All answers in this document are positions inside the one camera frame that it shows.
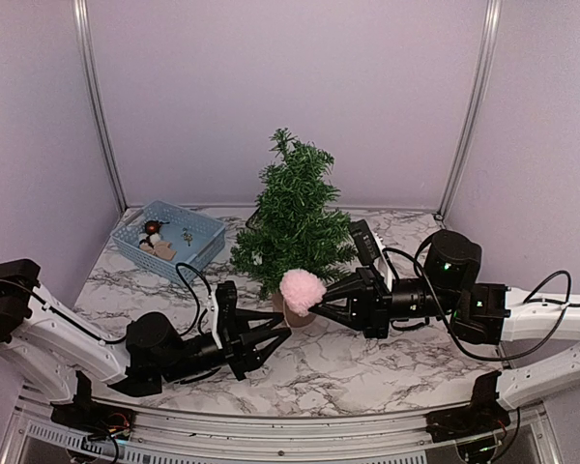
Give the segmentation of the pink fluffy pompom ornament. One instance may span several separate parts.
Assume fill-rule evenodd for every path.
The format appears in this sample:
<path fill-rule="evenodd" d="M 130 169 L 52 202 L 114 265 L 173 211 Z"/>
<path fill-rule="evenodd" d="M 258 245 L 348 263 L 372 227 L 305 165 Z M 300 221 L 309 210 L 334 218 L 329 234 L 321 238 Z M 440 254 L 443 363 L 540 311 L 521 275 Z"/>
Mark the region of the pink fluffy pompom ornament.
<path fill-rule="evenodd" d="M 323 301 L 327 288 L 317 275 L 294 269 L 283 275 L 279 290 L 285 322 L 290 328 L 297 329 L 314 321 L 316 315 L 309 310 Z"/>

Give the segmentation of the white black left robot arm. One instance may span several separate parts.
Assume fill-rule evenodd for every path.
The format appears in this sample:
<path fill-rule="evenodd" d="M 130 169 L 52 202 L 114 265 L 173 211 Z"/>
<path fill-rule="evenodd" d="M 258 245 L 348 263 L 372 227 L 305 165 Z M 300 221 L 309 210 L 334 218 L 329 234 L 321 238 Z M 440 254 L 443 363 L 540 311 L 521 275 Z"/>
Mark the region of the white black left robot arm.
<path fill-rule="evenodd" d="M 68 427 L 93 430 L 118 420 L 129 427 L 131 410 L 93 400 L 94 380 L 136 398 L 205 380 L 224 366 L 242 381 L 291 334 L 280 313 L 239 308 L 227 280 L 206 288 L 209 331 L 187 338 L 154 311 L 111 339 L 54 298 L 39 273 L 29 259 L 0 264 L 0 357 L 44 394 L 52 421 Z"/>

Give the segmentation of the small green christmas tree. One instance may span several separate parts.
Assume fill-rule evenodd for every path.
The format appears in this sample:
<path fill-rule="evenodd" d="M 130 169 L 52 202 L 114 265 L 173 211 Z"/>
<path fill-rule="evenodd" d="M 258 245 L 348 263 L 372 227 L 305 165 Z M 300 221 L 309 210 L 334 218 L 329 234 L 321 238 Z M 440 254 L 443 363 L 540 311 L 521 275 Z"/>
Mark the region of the small green christmas tree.
<path fill-rule="evenodd" d="M 326 286 L 348 275 L 356 252 L 350 216 L 333 206 L 339 189 L 326 179 L 334 157 L 287 128 L 275 130 L 270 140 L 275 161 L 261 170 L 264 190 L 256 198 L 261 228 L 237 233 L 230 262 L 260 284 L 262 300 L 272 297 L 282 312 L 279 284 L 287 271 L 309 271 Z"/>

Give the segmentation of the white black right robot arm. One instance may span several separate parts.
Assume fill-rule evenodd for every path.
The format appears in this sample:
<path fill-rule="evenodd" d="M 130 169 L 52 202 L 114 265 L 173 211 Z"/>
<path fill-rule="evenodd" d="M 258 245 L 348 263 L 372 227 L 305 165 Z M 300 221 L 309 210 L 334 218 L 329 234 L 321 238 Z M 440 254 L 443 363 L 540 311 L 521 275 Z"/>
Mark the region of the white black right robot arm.
<path fill-rule="evenodd" d="M 486 363 L 510 363 L 536 353 L 548 341 L 571 346 L 517 369 L 480 375 L 468 404 L 433 411 L 426 431 L 435 443 L 488 433 L 510 424 L 518 407 L 580 383 L 580 295 L 525 292 L 477 281 L 481 247 L 448 230 L 432 233 L 409 256 L 415 277 L 401 278 L 364 221 L 351 225 L 360 266 L 330 285 L 309 311 L 366 338 L 387 338 L 393 323 L 416 320 L 418 327 L 441 320 L 455 346 Z"/>

